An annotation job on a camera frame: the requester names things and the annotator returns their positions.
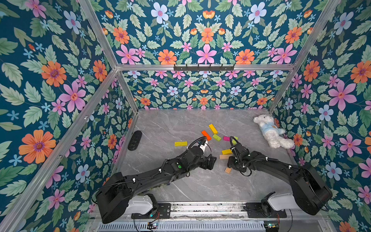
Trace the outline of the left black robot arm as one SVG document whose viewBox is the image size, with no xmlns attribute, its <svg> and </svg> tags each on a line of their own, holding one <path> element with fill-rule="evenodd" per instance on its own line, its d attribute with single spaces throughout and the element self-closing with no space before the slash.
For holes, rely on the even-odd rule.
<svg viewBox="0 0 371 232">
<path fill-rule="evenodd" d="M 215 162 L 215 156 L 205 156 L 200 147 L 192 147 L 150 171 L 129 176 L 123 176 L 121 172 L 113 174 L 96 194 L 102 223 L 108 224 L 121 217 L 134 196 L 187 177 L 197 168 L 212 170 Z"/>
</svg>

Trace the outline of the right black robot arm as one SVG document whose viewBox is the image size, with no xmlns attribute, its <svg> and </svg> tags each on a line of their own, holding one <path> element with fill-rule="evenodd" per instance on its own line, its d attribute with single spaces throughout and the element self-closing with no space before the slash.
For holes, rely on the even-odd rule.
<svg viewBox="0 0 371 232">
<path fill-rule="evenodd" d="M 311 165 L 297 166 L 270 158 L 260 152 L 250 152 L 237 143 L 231 147 L 228 167 L 244 174 L 260 171 L 270 174 L 291 186 L 297 206 L 309 215 L 316 215 L 333 197 L 332 191 Z"/>
</svg>

